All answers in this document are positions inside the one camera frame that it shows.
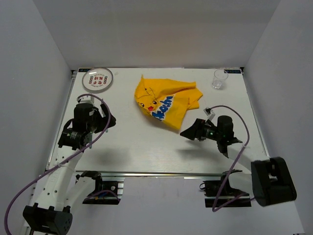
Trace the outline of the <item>yellow Pikachu cloth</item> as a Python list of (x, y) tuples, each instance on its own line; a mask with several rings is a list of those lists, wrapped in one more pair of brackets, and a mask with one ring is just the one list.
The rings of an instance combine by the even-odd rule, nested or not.
[(179, 130), (187, 111), (198, 109), (202, 92), (196, 82), (147, 79), (141, 76), (134, 98), (143, 114)]

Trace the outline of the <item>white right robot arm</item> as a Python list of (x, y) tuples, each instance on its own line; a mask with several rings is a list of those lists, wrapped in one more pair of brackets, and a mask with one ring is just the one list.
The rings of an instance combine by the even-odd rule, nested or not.
[(204, 182), (205, 195), (215, 194), (211, 204), (213, 212), (232, 207), (236, 201), (239, 201), (238, 206), (244, 206), (255, 200), (266, 207), (296, 200), (296, 188), (282, 157), (254, 160), (253, 153), (248, 149), (249, 142), (235, 137), (230, 116), (219, 116), (214, 124), (212, 108), (204, 111), (207, 119), (196, 119), (180, 135), (191, 141), (215, 141), (218, 151), (233, 160), (230, 169), (222, 173), (215, 185)]

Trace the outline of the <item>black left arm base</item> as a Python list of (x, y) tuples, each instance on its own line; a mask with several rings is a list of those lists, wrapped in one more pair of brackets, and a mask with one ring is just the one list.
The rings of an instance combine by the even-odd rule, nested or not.
[(84, 176), (94, 180), (93, 191), (84, 199), (83, 204), (87, 205), (118, 205), (123, 194), (124, 180), (116, 177), (105, 177), (100, 172), (92, 171), (77, 174), (76, 183)]

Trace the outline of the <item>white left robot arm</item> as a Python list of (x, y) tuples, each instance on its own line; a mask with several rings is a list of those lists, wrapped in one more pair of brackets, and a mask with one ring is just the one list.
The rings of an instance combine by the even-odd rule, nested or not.
[(47, 182), (34, 204), (23, 210), (30, 234), (66, 235), (75, 210), (86, 199), (108, 192), (98, 171), (84, 171), (76, 176), (75, 185), (68, 187), (84, 152), (97, 141), (93, 134), (100, 137), (116, 124), (108, 106), (98, 96), (83, 94), (77, 102), (73, 118), (61, 131), (53, 166), (45, 173)]

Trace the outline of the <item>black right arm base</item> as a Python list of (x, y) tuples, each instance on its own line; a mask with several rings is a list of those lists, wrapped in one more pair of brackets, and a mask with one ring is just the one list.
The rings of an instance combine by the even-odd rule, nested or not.
[[(211, 208), (213, 206), (214, 200), (220, 188), (220, 184), (222, 182), (220, 180), (211, 180), (211, 181), (203, 181), (199, 188), (204, 192), (204, 200), (205, 207)], [(218, 198), (216, 203), (216, 207), (221, 206), (222, 204), (230, 201), (236, 196), (242, 194), (243, 192), (239, 189), (231, 188), (229, 182), (226, 183), (225, 187), (222, 189), (222, 192)], [(250, 195), (245, 193), (236, 201), (231, 202), (230, 204), (225, 206), (226, 208), (248, 208), (251, 207)]]

